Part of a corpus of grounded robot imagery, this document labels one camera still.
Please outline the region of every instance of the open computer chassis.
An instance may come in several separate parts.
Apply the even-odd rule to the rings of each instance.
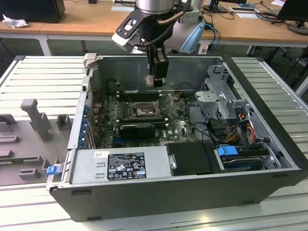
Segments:
[[[307,177],[308,160],[228,56],[98,56],[84,78],[60,182],[75,221],[260,203]]]

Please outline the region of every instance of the computer case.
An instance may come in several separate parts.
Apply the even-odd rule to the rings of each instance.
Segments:
[[[30,22],[58,23],[63,16],[63,0],[1,0],[2,14],[13,19],[25,19]]]

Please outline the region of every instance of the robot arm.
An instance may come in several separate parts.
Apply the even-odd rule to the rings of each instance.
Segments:
[[[136,0],[136,8],[117,28],[112,39],[127,51],[146,52],[149,63],[147,86],[161,87],[168,71],[164,42],[173,35],[173,27],[187,11],[191,1]]]

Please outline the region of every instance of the green circuit board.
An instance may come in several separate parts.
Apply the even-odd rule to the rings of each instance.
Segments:
[[[163,146],[168,142],[196,141],[187,120],[190,101],[178,99],[174,93],[160,98],[157,101],[120,102],[111,96],[99,104],[95,116],[97,148]],[[147,118],[157,121],[145,122]],[[154,124],[155,135],[149,139],[121,137],[122,125],[139,124]]]

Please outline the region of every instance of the wooden desk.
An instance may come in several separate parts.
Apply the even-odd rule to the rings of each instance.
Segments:
[[[0,23],[0,33],[16,33],[16,34],[39,34],[39,30],[44,23],[28,23],[29,26],[17,27],[16,29],[7,27],[4,23]]]
[[[259,3],[257,0],[249,0],[249,3]],[[264,4],[270,8],[280,9],[281,7],[272,5],[272,0],[264,0]],[[221,6],[229,10],[230,6],[236,6],[232,3],[221,2]],[[204,15],[208,22],[211,22],[211,18]],[[224,13],[224,17],[232,18],[230,14]],[[236,13],[234,14],[234,20],[228,20],[223,18],[219,14],[213,16],[215,29],[221,34],[221,44],[233,44],[233,45],[252,45],[252,43],[291,43],[292,46],[296,44],[308,45],[308,36],[299,35],[288,30],[287,25],[280,24],[272,25],[261,19],[254,18],[240,18]],[[202,35],[202,39],[212,39],[213,32],[206,31]]]
[[[111,37],[129,12],[111,11],[112,3],[65,0],[65,14],[57,24],[44,24],[41,34]]]
[[[248,0],[248,2],[257,3],[259,0]],[[272,5],[271,2],[272,0],[264,0],[269,7],[280,8]],[[88,4],[88,1],[65,0],[64,3],[66,11],[58,24],[31,23],[30,27],[18,29],[0,25],[0,37],[38,39],[44,55],[51,55],[52,52],[47,43],[49,39],[111,41],[116,28],[129,14],[111,11],[112,3],[107,2]],[[224,7],[234,5],[225,2],[220,4]],[[234,14],[234,17],[234,20],[228,20],[219,14],[213,16],[215,28],[221,34],[220,44],[282,47],[308,45],[308,36],[295,34],[284,24],[275,26],[261,19],[240,18],[237,14]],[[209,16],[205,15],[205,18],[211,22]],[[205,30],[202,42],[210,43],[213,37],[212,31]]]

